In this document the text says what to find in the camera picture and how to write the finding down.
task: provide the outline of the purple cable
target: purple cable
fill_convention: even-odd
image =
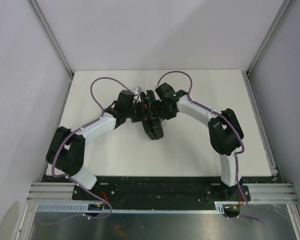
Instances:
[[[248,208],[250,209],[250,211],[252,212],[252,214],[255,216],[255,217],[252,217],[252,216],[242,216],[243,218],[252,218],[252,219],[255,219],[255,220],[258,220],[259,222],[261,223],[264,223],[260,217],[255,213],[255,211],[251,208],[250,204],[248,203],[246,197],[245,197],[245,194],[243,193],[242,189],[241,189],[241,186],[240,186],[240,183],[239,183],[239,178],[238,178],[238,173],[239,173],[239,161],[238,161],[238,154],[242,154],[244,151],[245,151],[245,145],[244,143],[242,142],[242,139],[241,137],[239,136],[239,133],[237,132],[237,130],[235,129],[235,127],[228,121],[228,119],[226,119],[226,117],[224,117],[223,115],[221,115],[219,112],[216,112],[214,111],[213,109],[197,102],[197,101],[194,101],[191,96],[190,96],[190,93],[191,93],[191,90],[192,90],[192,87],[193,87],[193,81],[192,81],[192,78],[190,77],[189,74],[187,74],[186,72],[184,71],[179,71],[179,70],[175,70],[175,71],[169,71],[169,72],[166,72],[164,75],[162,75],[162,77],[159,79],[158,83],[157,83],[157,86],[159,85],[159,83],[161,82],[161,80],[168,74],[174,74],[174,73],[179,73],[179,74],[184,74],[186,75],[189,80],[190,80],[190,87],[189,87],[189,90],[188,90],[188,99],[190,102],[194,103],[195,105],[211,112],[212,114],[215,114],[219,117],[221,117],[225,122],[226,124],[231,128],[231,130],[234,132],[235,136],[237,137],[237,139],[239,140],[239,143],[241,145],[241,151],[238,151],[234,154],[234,158],[235,158],[235,180],[236,180],[236,184],[239,188],[239,191],[246,203],[246,205],[248,206]]]
[[[59,157],[59,155],[60,155],[61,150],[62,150],[62,149],[64,148],[64,146],[66,145],[66,142],[67,142],[74,134],[76,134],[77,132],[79,132],[82,128],[84,129],[84,128],[90,126],[91,124],[94,124],[94,123],[98,122],[98,121],[100,120],[100,118],[105,114],[104,108],[101,106],[101,104],[100,104],[100,103],[98,102],[98,100],[95,98],[94,93],[93,93],[93,86],[94,86],[94,84],[95,84],[97,81],[101,80],[101,79],[108,79],[108,80],[115,81],[116,83],[118,83],[118,84],[120,84],[121,86],[123,86],[126,90],[129,90],[129,88],[127,88],[126,85],[124,85],[122,82],[118,81],[117,79],[114,79],[114,78],[112,78],[112,77],[107,77],[107,76],[99,77],[99,78],[95,79],[95,80],[91,83],[91,85],[90,85],[90,94],[91,94],[92,99],[95,101],[95,103],[101,108],[101,115],[100,115],[98,118],[96,118],[96,119],[94,119],[94,120],[92,120],[92,121],[86,123],[86,124],[83,125],[82,127],[79,127],[78,129],[74,130],[73,132],[71,132],[71,133],[63,140],[63,142],[62,142],[61,145],[59,146],[58,150],[56,151],[56,154],[55,154],[55,156],[54,156],[54,158],[53,158],[53,162],[52,162],[51,173],[52,173],[52,176],[55,177],[55,178],[61,178],[61,177],[66,177],[66,176],[67,176],[66,174],[59,174],[59,175],[57,175],[56,172],[55,172],[57,159],[58,159],[58,157]],[[104,203],[106,203],[106,204],[109,206],[110,212],[109,212],[107,215],[105,215],[105,216],[100,216],[100,217],[93,217],[93,216],[90,216],[91,219],[105,219],[105,218],[109,217],[109,216],[112,214],[113,208],[112,208],[111,204],[110,204],[108,201],[106,201],[105,199],[103,199],[103,198],[101,198],[101,197],[95,195],[94,193],[92,193],[91,191],[89,191],[88,189],[86,189],[84,186],[82,186],[81,184],[79,184],[78,182],[76,182],[73,178],[68,177],[68,179],[69,179],[70,181],[72,181],[73,183],[77,184],[81,189],[83,189],[84,191],[86,191],[88,194],[92,195],[93,197],[95,197],[95,198],[98,199],[98,200],[103,201]],[[61,222],[63,222],[63,221],[66,221],[66,220],[68,220],[68,219],[70,219],[70,218],[72,218],[72,217],[75,217],[75,216],[81,216],[81,214],[75,214],[75,215],[66,217],[66,218],[63,219],[63,220],[60,220],[60,221],[57,221],[57,222],[53,222],[53,223],[43,223],[43,222],[40,222],[40,221],[39,221],[39,222],[40,222],[41,224],[43,224],[43,225],[46,225],[46,226],[52,226],[52,225],[61,223]]]

